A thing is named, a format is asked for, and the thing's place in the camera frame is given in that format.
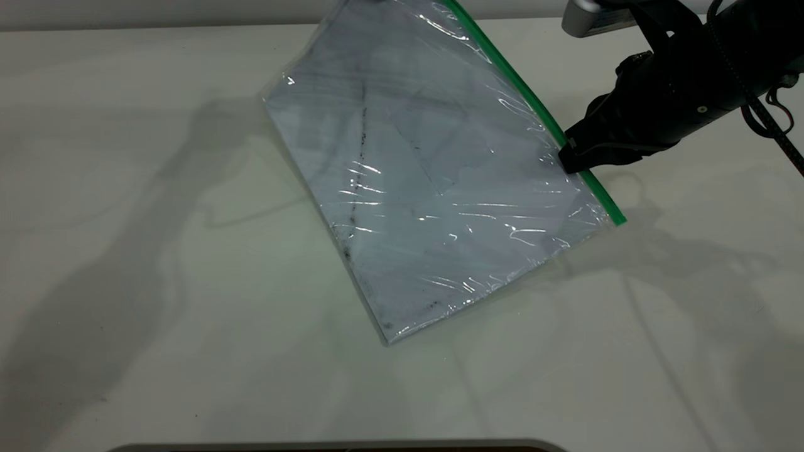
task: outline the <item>black cable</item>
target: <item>black cable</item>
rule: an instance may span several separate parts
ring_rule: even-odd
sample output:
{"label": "black cable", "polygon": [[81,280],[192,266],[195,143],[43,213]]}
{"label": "black cable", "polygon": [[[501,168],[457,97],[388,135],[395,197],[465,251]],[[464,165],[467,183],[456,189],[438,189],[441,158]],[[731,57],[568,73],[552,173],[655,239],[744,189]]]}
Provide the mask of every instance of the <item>black cable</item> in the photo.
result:
{"label": "black cable", "polygon": [[714,0],[712,4],[709,6],[709,11],[707,12],[707,24],[706,27],[709,31],[709,35],[712,38],[712,43],[715,45],[715,49],[720,54],[723,63],[727,69],[728,74],[732,77],[732,81],[737,85],[737,87],[742,91],[743,97],[748,102],[749,107],[753,112],[759,117],[759,120],[765,126],[765,129],[768,131],[769,138],[773,138],[778,143],[781,150],[785,152],[787,158],[793,163],[799,173],[804,176],[804,156],[798,152],[796,146],[787,138],[786,133],[779,127],[779,124],[770,116],[770,112],[768,109],[762,104],[762,102],[754,96],[753,92],[751,92],[748,87],[745,85],[742,76],[734,67],[734,62],[729,57],[729,54],[726,52],[726,48],[723,45],[723,40],[720,38],[720,24],[716,21],[717,11],[720,9],[720,5],[723,4],[723,0]]}

